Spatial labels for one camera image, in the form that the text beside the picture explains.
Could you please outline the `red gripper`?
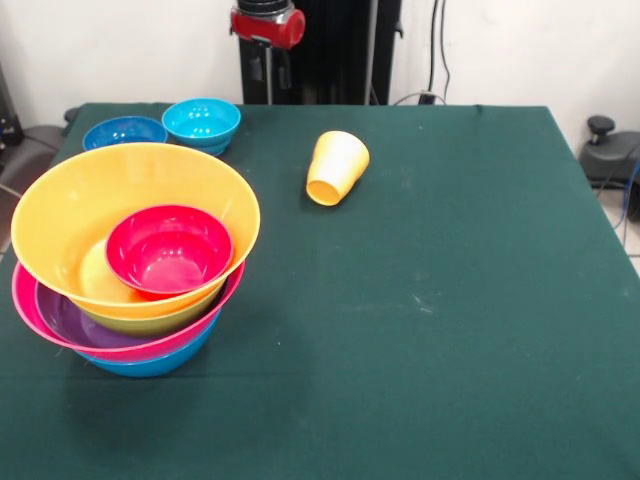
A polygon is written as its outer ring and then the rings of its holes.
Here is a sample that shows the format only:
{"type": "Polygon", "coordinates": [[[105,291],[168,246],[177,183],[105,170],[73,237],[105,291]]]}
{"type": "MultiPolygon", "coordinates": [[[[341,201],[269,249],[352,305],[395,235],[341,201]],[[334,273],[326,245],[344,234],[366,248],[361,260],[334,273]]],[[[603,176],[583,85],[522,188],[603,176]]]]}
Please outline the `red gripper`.
{"type": "Polygon", "coordinates": [[[270,17],[248,15],[234,8],[231,10],[231,30],[238,37],[247,41],[257,41],[250,44],[251,52],[249,66],[253,81],[264,80],[263,46],[270,45],[277,50],[277,72],[279,88],[291,88],[291,62],[289,52],[299,44],[306,26],[303,12],[296,8],[289,8],[283,13],[270,17]]]}

